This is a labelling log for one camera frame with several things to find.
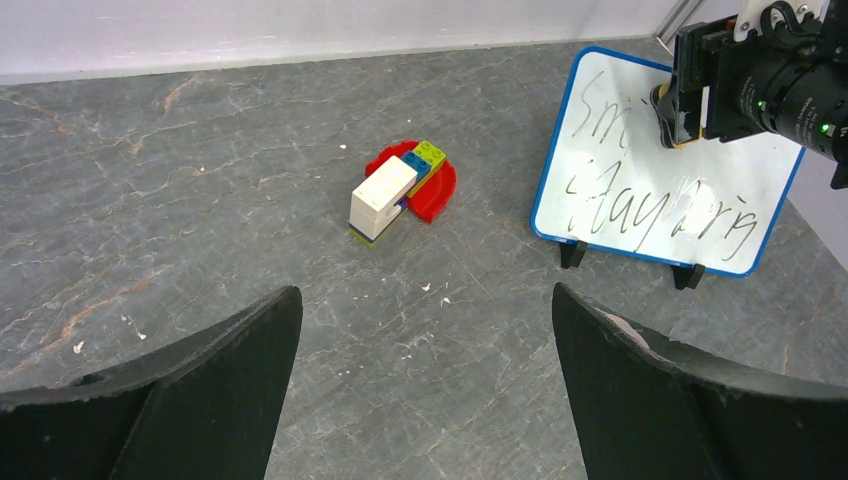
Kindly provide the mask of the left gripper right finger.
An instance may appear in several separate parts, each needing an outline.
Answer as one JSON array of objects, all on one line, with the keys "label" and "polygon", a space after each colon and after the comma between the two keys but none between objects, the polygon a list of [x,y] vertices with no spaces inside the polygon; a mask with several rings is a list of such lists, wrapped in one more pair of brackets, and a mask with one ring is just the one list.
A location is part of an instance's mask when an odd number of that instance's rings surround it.
[{"label": "left gripper right finger", "polygon": [[843,479],[845,388],[678,342],[557,284],[552,324],[591,479]]}]

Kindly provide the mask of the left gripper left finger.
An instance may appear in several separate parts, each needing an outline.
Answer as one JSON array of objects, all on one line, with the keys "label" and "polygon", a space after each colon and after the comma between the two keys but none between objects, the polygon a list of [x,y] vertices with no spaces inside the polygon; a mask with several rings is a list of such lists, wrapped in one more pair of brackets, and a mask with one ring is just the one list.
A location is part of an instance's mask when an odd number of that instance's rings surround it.
[{"label": "left gripper left finger", "polygon": [[261,479],[297,353],[287,286],[60,388],[1,397],[5,479]]}]

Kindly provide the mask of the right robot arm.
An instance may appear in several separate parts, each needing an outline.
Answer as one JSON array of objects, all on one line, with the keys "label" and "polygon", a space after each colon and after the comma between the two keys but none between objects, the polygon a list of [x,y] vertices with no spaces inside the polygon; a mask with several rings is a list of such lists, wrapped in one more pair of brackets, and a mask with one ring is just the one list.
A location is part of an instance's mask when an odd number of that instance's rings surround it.
[{"label": "right robot arm", "polygon": [[847,8],[823,19],[787,1],[678,32],[669,81],[650,94],[661,143],[728,143],[772,133],[836,164],[830,186],[847,186]]}]

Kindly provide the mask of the blue framed whiteboard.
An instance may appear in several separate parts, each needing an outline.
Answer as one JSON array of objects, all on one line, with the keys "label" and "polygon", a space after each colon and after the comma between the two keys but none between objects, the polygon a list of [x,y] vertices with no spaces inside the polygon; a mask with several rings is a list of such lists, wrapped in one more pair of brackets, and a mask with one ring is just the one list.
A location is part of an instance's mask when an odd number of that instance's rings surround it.
[{"label": "blue framed whiteboard", "polygon": [[569,74],[530,216],[543,239],[743,278],[759,265],[803,147],[766,133],[661,143],[668,66],[593,46]]}]

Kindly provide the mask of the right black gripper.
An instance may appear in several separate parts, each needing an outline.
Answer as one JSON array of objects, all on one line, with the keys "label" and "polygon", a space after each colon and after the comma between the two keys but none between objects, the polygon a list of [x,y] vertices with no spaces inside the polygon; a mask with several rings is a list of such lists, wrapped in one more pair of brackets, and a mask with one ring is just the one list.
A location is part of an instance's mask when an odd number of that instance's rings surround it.
[{"label": "right black gripper", "polygon": [[760,133],[828,142],[828,19],[790,17],[739,43],[735,19],[678,33],[672,75],[650,93],[661,144],[728,143]]}]

